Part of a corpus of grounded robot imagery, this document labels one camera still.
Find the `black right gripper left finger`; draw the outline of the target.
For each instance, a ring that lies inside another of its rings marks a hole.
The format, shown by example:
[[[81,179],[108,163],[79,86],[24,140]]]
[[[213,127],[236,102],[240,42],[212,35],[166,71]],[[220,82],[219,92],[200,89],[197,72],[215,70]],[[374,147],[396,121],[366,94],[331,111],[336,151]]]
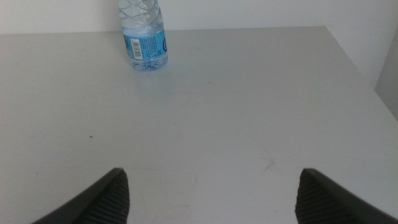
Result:
[[[130,198],[124,169],[113,168],[67,203],[38,219],[36,223],[126,224]]]

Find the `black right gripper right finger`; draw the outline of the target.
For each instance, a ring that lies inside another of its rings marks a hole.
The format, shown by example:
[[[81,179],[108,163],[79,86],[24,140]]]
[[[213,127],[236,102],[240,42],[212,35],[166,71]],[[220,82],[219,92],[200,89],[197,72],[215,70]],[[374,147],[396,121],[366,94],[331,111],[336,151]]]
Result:
[[[299,224],[397,224],[397,218],[312,168],[303,169],[300,174],[295,215]]]

